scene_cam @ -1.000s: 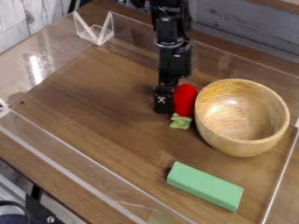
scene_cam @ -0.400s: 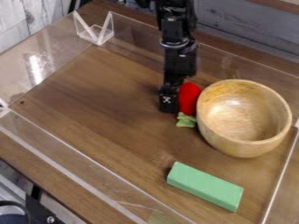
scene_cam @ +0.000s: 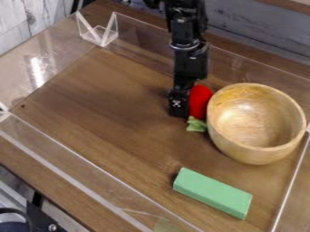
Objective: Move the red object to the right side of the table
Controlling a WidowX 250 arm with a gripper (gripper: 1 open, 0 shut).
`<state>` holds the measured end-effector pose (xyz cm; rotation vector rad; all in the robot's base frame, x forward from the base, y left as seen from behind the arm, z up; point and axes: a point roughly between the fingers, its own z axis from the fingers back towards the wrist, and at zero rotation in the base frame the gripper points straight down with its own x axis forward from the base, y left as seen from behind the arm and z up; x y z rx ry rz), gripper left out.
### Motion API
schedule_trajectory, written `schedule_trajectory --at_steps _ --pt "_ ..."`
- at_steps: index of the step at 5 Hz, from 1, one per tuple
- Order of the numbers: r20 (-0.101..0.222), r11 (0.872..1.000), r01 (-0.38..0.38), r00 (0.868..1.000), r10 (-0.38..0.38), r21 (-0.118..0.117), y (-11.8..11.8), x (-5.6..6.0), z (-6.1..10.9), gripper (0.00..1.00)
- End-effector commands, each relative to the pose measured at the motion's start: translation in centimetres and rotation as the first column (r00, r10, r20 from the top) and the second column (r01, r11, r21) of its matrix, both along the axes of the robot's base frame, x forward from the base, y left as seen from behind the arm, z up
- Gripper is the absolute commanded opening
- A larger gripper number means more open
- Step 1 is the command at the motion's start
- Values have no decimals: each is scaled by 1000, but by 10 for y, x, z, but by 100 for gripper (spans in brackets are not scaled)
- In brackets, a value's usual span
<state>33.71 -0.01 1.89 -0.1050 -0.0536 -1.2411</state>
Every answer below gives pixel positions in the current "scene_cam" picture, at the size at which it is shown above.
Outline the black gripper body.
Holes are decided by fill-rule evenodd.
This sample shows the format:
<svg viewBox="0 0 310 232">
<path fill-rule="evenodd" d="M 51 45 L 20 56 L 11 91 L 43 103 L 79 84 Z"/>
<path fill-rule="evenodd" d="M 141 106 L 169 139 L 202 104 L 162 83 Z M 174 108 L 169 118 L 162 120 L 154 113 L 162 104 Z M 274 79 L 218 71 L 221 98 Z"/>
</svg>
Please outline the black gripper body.
<svg viewBox="0 0 310 232">
<path fill-rule="evenodd" d="M 174 89 L 185 91 L 206 78 L 210 47 L 205 41 L 170 43 L 170 47 L 174 50 Z"/>
</svg>

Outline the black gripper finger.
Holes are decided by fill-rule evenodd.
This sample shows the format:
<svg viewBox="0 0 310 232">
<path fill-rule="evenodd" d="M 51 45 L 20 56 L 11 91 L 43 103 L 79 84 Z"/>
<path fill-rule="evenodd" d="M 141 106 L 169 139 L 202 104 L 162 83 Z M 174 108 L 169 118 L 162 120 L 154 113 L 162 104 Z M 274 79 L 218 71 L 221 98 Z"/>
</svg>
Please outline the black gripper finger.
<svg viewBox="0 0 310 232">
<path fill-rule="evenodd" d="M 189 90 L 170 90 L 169 113 L 178 118 L 186 118 L 189 116 Z"/>
</svg>

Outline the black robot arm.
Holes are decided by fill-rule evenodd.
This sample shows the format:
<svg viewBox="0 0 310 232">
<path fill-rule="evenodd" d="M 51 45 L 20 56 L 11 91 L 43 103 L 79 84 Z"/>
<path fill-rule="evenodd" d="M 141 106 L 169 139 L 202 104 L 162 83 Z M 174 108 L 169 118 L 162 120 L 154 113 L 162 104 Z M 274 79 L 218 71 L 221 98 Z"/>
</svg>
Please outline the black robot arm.
<svg viewBox="0 0 310 232">
<path fill-rule="evenodd" d="M 169 91 L 169 113 L 189 116 L 189 94 L 195 81 L 207 76 L 210 45 L 203 37 L 207 29 L 205 0 L 143 0 L 149 8 L 165 4 L 166 22 L 174 50 L 174 87 Z"/>
</svg>

